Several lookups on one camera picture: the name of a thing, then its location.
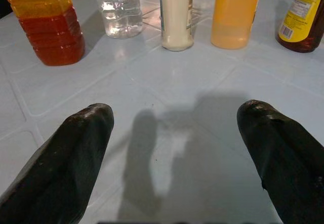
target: glossy black surface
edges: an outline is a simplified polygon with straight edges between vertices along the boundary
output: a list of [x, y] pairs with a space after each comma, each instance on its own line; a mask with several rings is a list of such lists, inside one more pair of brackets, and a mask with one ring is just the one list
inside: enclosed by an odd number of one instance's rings
[[78, 223], [113, 123], [112, 110], [105, 104], [90, 105], [68, 117], [0, 197], [0, 223]]
[[281, 220], [324, 223], [324, 147], [301, 124], [265, 102], [244, 103], [237, 122]]

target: orange bottle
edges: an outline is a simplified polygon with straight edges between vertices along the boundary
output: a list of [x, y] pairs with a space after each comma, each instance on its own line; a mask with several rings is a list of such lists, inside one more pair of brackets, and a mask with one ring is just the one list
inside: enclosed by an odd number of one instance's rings
[[245, 47], [258, 0], [215, 0], [211, 42], [224, 49]]
[[294, 0], [276, 39], [292, 51], [311, 52], [319, 46], [323, 25], [324, 0]]
[[8, 0], [39, 59], [49, 66], [77, 62], [85, 42], [71, 0]]

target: tiled floor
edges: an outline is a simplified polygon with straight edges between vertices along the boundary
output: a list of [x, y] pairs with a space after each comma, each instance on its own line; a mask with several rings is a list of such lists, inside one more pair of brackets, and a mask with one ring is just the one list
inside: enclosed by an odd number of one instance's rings
[[292, 0], [260, 0], [249, 45], [210, 44], [214, 0], [194, 0], [192, 48], [160, 46], [159, 0], [143, 32], [105, 35], [96, 0], [73, 0], [87, 44], [47, 67], [14, 15], [0, 20], [0, 192], [63, 122], [109, 104], [115, 127], [81, 224], [99, 221], [281, 223], [239, 135], [236, 111], [265, 100], [324, 143], [324, 45], [298, 54], [274, 39]]

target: yellow label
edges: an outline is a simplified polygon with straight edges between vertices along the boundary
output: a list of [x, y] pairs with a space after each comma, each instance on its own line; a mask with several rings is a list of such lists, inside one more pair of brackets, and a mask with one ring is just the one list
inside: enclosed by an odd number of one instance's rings
[[313, 24], [320, 0], [294, 0], [283, 21], [279, 37], [287, 42], [304, 40]]

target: clear water bottle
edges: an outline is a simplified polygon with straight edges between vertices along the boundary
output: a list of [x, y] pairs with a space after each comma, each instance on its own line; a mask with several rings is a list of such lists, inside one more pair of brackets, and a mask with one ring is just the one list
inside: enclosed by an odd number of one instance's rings
[[140, 0], [97, 0], [109, 37], [129, 38], [142, 31]]

